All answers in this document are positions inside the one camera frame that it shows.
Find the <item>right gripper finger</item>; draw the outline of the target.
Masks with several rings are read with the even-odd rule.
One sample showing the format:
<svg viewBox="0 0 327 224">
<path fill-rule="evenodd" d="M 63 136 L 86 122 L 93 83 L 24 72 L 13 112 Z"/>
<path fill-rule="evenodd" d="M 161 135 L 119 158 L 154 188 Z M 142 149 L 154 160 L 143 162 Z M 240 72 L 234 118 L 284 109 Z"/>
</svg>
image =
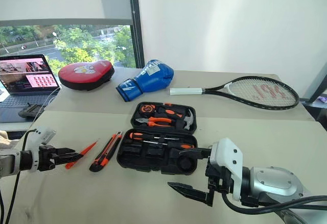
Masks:
<svg viewBox="0 0 327 224">
<path fill-rule="evenodd" d="M 179 152 L 180 155 L 193 158 L 193 159 L 204 159 L 211 155 L 211 148 L 187 148 Z"/>
<path fill-rule="evenodd" d="M 167 184 L 184 197 L 207 204 L 207 193 L 194 189 L 191 185 L 167 182 Z"/>
</svg>

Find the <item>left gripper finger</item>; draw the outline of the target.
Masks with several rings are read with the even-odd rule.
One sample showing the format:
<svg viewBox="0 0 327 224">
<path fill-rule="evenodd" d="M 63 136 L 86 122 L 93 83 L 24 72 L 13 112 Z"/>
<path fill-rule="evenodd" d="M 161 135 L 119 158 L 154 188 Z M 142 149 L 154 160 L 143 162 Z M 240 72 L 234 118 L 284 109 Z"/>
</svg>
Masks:
<svg viewBox="0 0 327 224">
<path fill-rule="evenodd" d="M 53 154 L 53 162 L 55 165 L 61 165 L 71 163 L 82 158 L 83 155 L 79 153 L 64 153 L 64 154 Z"/>
<path fill-rule="evenodd" d="M 51 152 L 52 156 L 73 156 L 76 155 L 76 151 L 71 148 L 54 148 Z"/>
</svg>

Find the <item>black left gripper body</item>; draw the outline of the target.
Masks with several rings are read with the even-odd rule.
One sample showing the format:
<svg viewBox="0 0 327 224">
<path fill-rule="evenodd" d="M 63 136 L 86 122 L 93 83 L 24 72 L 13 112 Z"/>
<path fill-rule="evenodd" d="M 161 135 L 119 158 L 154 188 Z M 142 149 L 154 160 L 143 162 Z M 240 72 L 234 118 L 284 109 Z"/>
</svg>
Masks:
<svg viewBox="0 0 327 224">
<path fill-rule="evenodd" d="M 39 147 L 39 171 L 47 171 L 55 168 L 59 164 L 58 149 L 51 145 L 41 145 Z"/>
</svg>

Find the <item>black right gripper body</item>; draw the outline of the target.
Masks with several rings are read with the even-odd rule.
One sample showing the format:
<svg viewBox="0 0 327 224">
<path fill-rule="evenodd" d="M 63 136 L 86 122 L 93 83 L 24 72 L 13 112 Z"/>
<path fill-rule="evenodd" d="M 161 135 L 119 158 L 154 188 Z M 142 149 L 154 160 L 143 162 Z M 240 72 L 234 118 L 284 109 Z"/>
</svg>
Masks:
<svg viewBox="0 0 327 224">
<path fill-rule="evenodd" d="M 233 193 L 234 181 L 231 178 L 231 172 L 224 166 L 217 166 L 215 168 L 210 163 L 210 158 L 207 161 L 205 176 L 208 177 L 209 192 L 206 195 L 206 204 L 213 206 L 213 199 L 215 192 L 219 193 Z"/>
</svg>

